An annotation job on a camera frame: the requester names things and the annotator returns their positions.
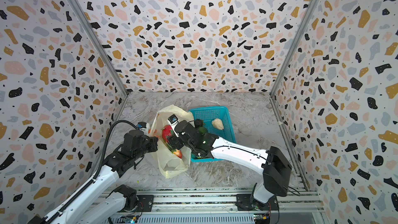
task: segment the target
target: perforated basket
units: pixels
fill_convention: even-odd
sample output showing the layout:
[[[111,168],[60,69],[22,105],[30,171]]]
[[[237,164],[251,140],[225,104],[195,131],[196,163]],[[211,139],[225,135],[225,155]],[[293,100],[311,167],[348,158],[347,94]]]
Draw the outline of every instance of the perforated basket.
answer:
[[[234,129],[232,127],[231,118],[229,117],[228,108],[226,107],[199,107],[191,109],[190,112],[193,114],[193,119],[201,119],[205,123],[205,128],[209,133],[216,134],[232,143],[236,143]],[[213,127],[211,122],[219,118],[222,120],[222,125],[224,130],[219,130]],[[213,158],[197,158],[195,155],[191,154],[191,162],[211,162],[219,161],[222,159]]]

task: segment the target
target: plastic bag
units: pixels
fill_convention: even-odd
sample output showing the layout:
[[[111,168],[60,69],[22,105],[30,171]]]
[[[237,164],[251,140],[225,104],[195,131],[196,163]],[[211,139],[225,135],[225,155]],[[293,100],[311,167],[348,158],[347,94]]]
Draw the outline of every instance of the plastic bag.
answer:
[[[184,146],[181,148],[182,159],[173,154],[165,145],[162,139],[162,129],[168,125],[167,119],[175,114],[179,121],[192,121],[193,115],[191,112],[185,112],[180,107],[170,105],[157,112],[157,116],[153,121],[149,136],[158,137],[158,150],[152,153],[155,159],[158,160],[159,170],[166,178],[172,178],[178,174],[187,171],[191,165],[191,149]]]

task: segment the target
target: corrugated black hose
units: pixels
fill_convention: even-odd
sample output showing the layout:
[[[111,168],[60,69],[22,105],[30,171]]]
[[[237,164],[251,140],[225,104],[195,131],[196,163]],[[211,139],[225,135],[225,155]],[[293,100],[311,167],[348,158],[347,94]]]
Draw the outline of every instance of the corrugated black hose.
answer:
[[[108,131],[108,133],[107,133],[107,135],[106,135],[105,142],[103,143],[101,158],[100,158],[100,160],[99,160],[99,164],[98,164],[98,167],[97,167],[97,171],[96,171],[96,173],[94,174],[93,178],[92,178],[90,181],[88,181],[76,194],[74,194],[74,195],[66,202],[66,204],[63,205],[63,206],[58,210],[57,213],[55,213],[51,218],[49,218],[49,219],[46,221],[46,224],[50,224],[53,220],[55,220],[55,219],[59,216],[60,212],[62,213],[63,211],[65,211],[65,209],[66,209],[66,208],[67,208],[67,207],[68,207],[68,206],[69,206],[69,205],[70,205],[70,204],[71,204],[83,191],[85,191],[86,188],[88,188],[88,186],[90,186],[90,185],[94,182],[95,179],[97,179],[98,175],[100,174],[100,171],[101,171],[101,168],[102,168],[102,166],[103,166],[103,163],[104,163],[106,148],[107,148],[108,142],[109,142],[109,137],[111,136],[111,133],[112,133],[113,128],[114,128],[118,123],[127,123],[127,124],[131,125],[132,127],[134,127],[136,130],[138,130],[138,127],[136,127],[133,123],[131,123],[130,121],[125,121],[125,120],[118,120],[118,121],[114,122],[114,123],[111,125],[111,127],[109,128],[109,131]]]

